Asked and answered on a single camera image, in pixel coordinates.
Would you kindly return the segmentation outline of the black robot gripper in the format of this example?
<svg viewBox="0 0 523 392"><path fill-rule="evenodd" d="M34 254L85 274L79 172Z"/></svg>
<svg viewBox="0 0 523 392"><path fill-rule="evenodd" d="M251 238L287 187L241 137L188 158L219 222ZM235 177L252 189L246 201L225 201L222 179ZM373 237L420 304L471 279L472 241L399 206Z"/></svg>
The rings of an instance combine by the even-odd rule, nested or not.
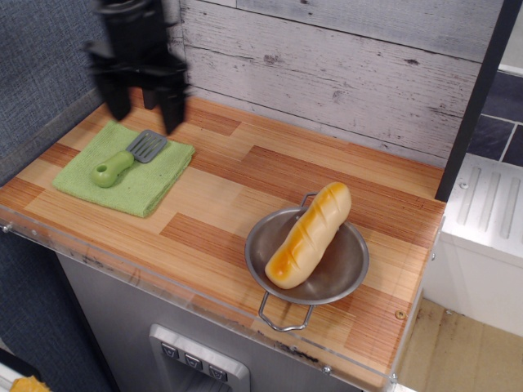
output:
<svg viewBox="0 0 523 392"><path fill-rule="evenodd" d="M168 50L160 1L93 1L105 36L85 44L90 74L117 121L131 111L129 87L156 91L167 135L185 121L186 63Z"/></svg>

